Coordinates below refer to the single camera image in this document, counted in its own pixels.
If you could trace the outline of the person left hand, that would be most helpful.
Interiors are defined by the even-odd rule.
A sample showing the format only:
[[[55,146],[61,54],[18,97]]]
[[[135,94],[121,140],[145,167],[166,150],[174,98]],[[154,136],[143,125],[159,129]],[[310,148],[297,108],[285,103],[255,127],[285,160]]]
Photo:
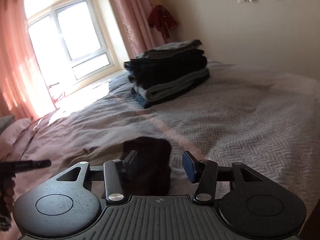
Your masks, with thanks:
[[[14,205],[15,182],[12,178],[1,180],[1,231],[11,227],[11,213]]]

